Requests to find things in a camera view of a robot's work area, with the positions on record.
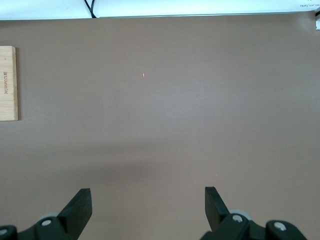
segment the black robotic claw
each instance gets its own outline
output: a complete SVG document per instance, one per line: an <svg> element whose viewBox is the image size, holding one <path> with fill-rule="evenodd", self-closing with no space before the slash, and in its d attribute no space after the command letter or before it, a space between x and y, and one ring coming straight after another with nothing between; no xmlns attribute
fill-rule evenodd
<svg viewBox="0 0 320 240"><path fill-rule="evenodd" d="M91 192L83 188L57 217L41 219L19 233L15 226L0 226L0 240L77 240L91 215Z"/></svg>
<svg viewBox="0 0 320 240"><path fill-rule="evenodd" d="M269 221L265 228L231 214L215 187L205 188L205 214L211 227L201 240L307 240L291 223Z"/></svg>

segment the screw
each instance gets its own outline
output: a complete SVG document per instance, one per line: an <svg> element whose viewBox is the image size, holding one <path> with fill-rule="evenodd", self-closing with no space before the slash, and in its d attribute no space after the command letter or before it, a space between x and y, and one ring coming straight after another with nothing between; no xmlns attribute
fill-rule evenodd
<svg viewBox="0 0 320 240"><path fill-rule="evenodd" d="M276 229L280 230L280 231L285 231L285 230L287 230L287 229L286 229L286 226L285 226L283 223L278 222L278 221L276 221L276 222L273 224L273 226L274 226Z"/></svg>
<svg viewBox="0 0 320 240"><path fill-rule="evenodd" d="M6 228L0 230L0 236L5 235L8 232Z"/></svg>
<svg viewBox="0 0 320 240"><path fill-rule="evenodd" d="M42 226L47 226L47 225L49 225L50 223L51 223L51 220L48 219L48 220L43 221L43 222L41 223L41 225L42 225Z"/></svg>
<svg viewBox="0 0 320 240"><path fill-rule="evenodd" d="M239 215L233 215L232 219L233 219L233 221L238 222L238 223L242 223L242 221L243 221L242 217L240 217Z"/></svg>

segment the brown table surface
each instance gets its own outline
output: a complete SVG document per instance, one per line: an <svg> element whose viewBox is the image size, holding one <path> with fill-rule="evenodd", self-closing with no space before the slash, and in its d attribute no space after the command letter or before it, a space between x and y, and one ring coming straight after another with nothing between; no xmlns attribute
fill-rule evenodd
<svg viewBox="0 0 320 240"><path fill-rule="evenodd" d="M19 98L0 122L0 225L91 188L80 240L198 240L215 186L319 239L314 13L0 21L0 45Z"/></svg>

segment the black cable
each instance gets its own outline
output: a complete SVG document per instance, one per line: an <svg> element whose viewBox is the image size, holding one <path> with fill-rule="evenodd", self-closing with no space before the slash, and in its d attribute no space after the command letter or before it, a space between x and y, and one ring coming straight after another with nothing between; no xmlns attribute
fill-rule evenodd
<svg viewBox="0 0 320 240"><path fill-rule="evenodd" d="M97 17L96 17L96 15L94 14L94 4L95 4L95 0L92 0L92 2L91 2L91 7L89 6L89 3L87 2L87 0L84 0L84 2L85 2L86 6L88 7L88 9L89 9L89 11L90 11L90 13L91 13L91 17L92 17L93 19L96 19Z"/></svg>

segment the wooden block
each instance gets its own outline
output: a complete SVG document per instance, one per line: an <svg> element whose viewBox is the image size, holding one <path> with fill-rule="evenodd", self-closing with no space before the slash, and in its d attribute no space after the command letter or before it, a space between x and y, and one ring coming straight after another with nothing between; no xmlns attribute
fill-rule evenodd
<svg viewBox="0 0 320 240"><path fill-rule="evenodd" d="M0 46L0 121L18 120L16 49Z"/></svg>

